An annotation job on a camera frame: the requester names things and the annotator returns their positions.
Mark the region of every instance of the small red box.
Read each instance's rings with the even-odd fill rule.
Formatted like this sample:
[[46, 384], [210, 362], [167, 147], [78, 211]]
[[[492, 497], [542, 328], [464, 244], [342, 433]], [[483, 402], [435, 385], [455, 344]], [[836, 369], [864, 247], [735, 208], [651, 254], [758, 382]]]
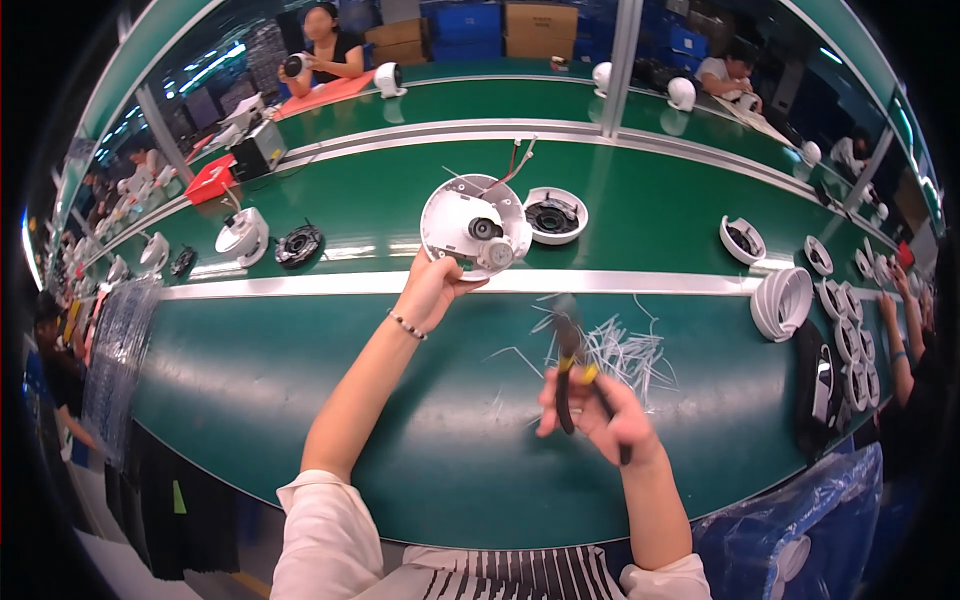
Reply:
[[219, 198], [227, 193], [226, 187], [233, 187], [237, 181], [229, 170], [229, 166], [236, 162], [233, 155], [225, 155], [211, 161], [197, 177], [193, 178], [183, 194], [192, 204], [204, 203]]

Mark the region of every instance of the bracelet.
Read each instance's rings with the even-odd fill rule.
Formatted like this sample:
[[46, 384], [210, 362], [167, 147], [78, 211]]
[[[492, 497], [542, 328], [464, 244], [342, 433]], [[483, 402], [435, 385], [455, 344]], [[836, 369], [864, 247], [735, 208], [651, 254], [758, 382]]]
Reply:
[[403, 327], [403, 330], [404, 330], [404, 331], [406, 331], [406, 332], [409, 333], [410, 335], [414, 336], [415, 338], [417, 338], [417, 339], [420, 340], [421, 342], [424, 341], [424, 340], [426, 340], [426, 334], [425, 334], [425, 333], [423, 333], [422, 331], [418, 330], [416, 327], [412, 326], [411, 324], [404, 322], [404, 321], [403, 321], [403, 317], [401, 317], [401, 316], [399, 316], [397, 313], [395, 313], [393, 308], [388, 308], [388, 309], [387, 309], [387, 314], [390, 315], [390, 318], [391, 318], [391, 319], [393, 319], [394, 321], [396, 321], [397, 323], [399, 323], [400, 326]]

